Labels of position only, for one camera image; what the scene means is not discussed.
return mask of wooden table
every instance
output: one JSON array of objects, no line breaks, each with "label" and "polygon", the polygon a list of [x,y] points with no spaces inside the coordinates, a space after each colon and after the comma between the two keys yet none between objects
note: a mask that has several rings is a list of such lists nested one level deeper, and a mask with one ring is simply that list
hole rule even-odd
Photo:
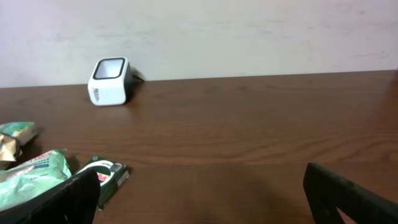
[{"label": "wooden table", "polygon": [[25,158],[67,148],[132,167],[95,223],[313,223],[319,162],[398,202],[398,73],[147,82],[121,106],[86,85],[0,90],[0,123],[35,121]]}]

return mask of white wall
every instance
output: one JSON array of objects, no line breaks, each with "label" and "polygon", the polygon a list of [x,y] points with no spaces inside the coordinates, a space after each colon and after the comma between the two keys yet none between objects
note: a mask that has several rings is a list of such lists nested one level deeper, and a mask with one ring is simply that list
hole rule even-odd
[{"label": "white wall", "polygon": [[0,87],[120,55],[148,80],[396,69],[398,1],[0,0]]}]

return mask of wood grain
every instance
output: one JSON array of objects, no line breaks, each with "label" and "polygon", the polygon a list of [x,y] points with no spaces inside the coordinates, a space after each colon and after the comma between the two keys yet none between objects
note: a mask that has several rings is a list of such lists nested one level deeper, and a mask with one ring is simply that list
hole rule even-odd
[{"label": "wood grain", "polygon": [[134,169],[98,223],[308,223],[307,162],[398,202],[397,75],[147,82],[109,107],[92,105],[85,85],[6,88],[0,123],[42,127],[25,159],[67,148],[73,169],[92,156]]}]

